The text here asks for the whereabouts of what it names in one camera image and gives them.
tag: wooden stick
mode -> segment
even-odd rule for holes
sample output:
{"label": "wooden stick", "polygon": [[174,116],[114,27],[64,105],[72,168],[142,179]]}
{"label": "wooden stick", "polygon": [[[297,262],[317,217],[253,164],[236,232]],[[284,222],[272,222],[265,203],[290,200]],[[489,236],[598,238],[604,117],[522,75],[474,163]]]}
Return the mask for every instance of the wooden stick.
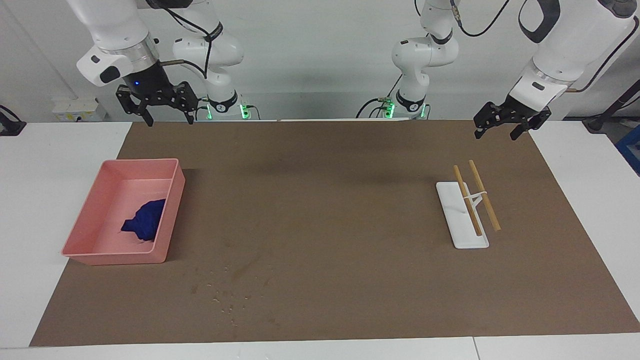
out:
{"label": "wooden stick", "polygon": [[484,207],[486,208],[486,212],[489,213],[489,219],[491,220],[491,225],[493,225],[493,230],[500,231],[502,228],[500,227],[500,223],[498,222],[498,218],[495,216],[495,211],[493,210],[493,206],[491,205],[491,200],[489,200],[489,195],[485,192],[484,184],[482,183],[482,179],[480,179],[480,174],[478,174],[478,169],[476,168],[476,163],[473,160],[469,160],[469,166],[471,167],[471,171],[474,172],[474,178],[476,179],[476,185],[480,189],[482,194],[482,200],[484,202]]}
{"label": "wooden stick", "polygon": [[478,224],[478,219],[476,218],[476,213],[474,212],[474,206],[471,204],[471,199],[468,198],[469,192],[467,191],[467,188],[465,188],[465,183],[462,181],[462,175],[460,174],[460,169],[457,165],[453,165],[453,172],[456,174],[456,179],[458,180],[458,186],[460,187],[462,197],[465,198],[467,213],[469,213],[469,217],[471,218],[471,224],[474,225],[476,236],[482,236],[482,230],[480,230],[480,224]]}

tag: dark blue fabric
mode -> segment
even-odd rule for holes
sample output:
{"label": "dark blue fabric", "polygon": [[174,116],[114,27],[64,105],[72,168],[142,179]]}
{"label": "dark blue fabric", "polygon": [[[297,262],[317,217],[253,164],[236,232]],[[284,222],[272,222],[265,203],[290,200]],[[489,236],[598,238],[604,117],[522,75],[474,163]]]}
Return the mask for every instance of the dark blue fabric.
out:
{"label": "dark blue fabric", "polygon": [[140,210],[136,211],[136,216],[133,219],[124,220],[121,230],[135,232],[140,240],[154,241],[165,200],[150,201],[142,205]]}

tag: brown table mat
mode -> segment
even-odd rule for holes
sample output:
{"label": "brown table mat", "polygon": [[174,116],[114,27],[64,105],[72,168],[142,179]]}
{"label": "brown table mat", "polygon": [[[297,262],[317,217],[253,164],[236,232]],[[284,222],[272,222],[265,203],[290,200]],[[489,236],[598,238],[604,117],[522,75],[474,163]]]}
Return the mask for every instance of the brown table mat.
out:
{"label": "brown table mat", "polygon": [[[178,158],[167,262],[69,261],[32,346],[637,332],[531,137],[431,122],[134,124]],[[435,190],[476,161],[503,230],[456,250]]]}

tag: white plastic base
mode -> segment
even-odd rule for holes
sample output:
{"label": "white plastic base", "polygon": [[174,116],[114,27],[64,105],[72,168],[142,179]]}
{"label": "white plastic base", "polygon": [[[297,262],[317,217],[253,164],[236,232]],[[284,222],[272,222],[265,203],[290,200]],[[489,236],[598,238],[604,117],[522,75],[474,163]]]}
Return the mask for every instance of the white plastic base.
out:
{"label": "white plastic base", "polygon": [[480,222],[480,217],[477,211],[474,211],[473,215],[478,220],[478,224],[482,230],[482,236],[476,235],[458,183],[437,183],[436,190],[438,190],[444,216],[447,219],[447,225],[449,225],[451,239],[456,249],[484,249],[489,247],[489,240],[487,240],[486,234],[484,233],[484,227],[482,226],[482,222]]}

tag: pink plastic tray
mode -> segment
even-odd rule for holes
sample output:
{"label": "pink plastic tray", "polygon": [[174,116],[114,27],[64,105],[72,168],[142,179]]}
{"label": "pink plastic tray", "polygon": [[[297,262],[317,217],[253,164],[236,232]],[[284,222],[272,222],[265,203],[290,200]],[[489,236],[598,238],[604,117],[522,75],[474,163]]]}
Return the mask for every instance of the pink plastic tray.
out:
{"label": "pink plastic tray", "polygon": [[[178,159],[103,162],[62,254],[87,265],[162,263],[183,189]],[[159,199],[166,202],[154,241],[120,230],[142,205]]]}

